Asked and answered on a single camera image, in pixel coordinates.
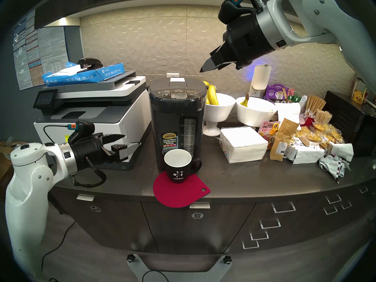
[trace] printer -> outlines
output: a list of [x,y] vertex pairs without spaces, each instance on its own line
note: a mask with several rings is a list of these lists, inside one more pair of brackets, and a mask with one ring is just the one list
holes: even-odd
[[36,97],[34,108],[43,116],[34,122],[42,143],[67,142],[74,130],[64,125],[86,120],[95,124],[95,132],[123,134],[116,142],[127,145],[127,159],[103,164],[99,168],[130,170],[151,129],[151,113],[146,78],[135,71],[125,71],[99,83],[81,83],[46,87]]

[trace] backsplash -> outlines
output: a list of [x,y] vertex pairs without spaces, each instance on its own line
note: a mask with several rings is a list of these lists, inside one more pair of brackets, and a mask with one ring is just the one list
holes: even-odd
[[[199,73],[209,53],[222,44],[226,26],[217,18],[218,10],[216,6],[158,5],[82,17],[85,56],[104,65],[123,62],[125,68],[145,75],[148,83],[166,77],[167,72],[206,80],[234,98],[249,90],[253,69],[259,64],[272,66],[270,85],[282,83],[298,95],[324,97],[328,90],[351,93],[355,73],[336,44],[299,44],[262,56],[240,70],[231,64]],[[302,25],[291,25],[298,35],[306,35]]]

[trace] brown paper bag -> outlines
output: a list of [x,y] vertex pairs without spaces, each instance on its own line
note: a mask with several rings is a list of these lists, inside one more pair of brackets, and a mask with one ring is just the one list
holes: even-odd
[[291,120],[284,119],[279,130],[277,132],[274,144],[270,150],[270,159],[276,161],[281,161],[287,145],[290,144],[291,138],[294,136],[296,129],[298,128],[299,123],[292,122]]

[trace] stack of white napkins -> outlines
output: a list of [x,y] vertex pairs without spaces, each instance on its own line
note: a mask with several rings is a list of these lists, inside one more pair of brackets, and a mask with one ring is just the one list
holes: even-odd
[[220,144],[230,164],[262,159],[268,141],[248,126],[222,128]]

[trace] poster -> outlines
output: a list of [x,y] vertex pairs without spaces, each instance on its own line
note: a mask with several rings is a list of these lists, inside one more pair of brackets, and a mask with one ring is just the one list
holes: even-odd
[[64,27],[42,28],[37,34],[43,73],[48,71],[56,73],[65,68],[68,55],[65,47]]
[[34,19],[35,11],[14,28],[14,66],[20,90],[43,85],[43,74],[62,70],[68,61],[64,27],[35,30]]

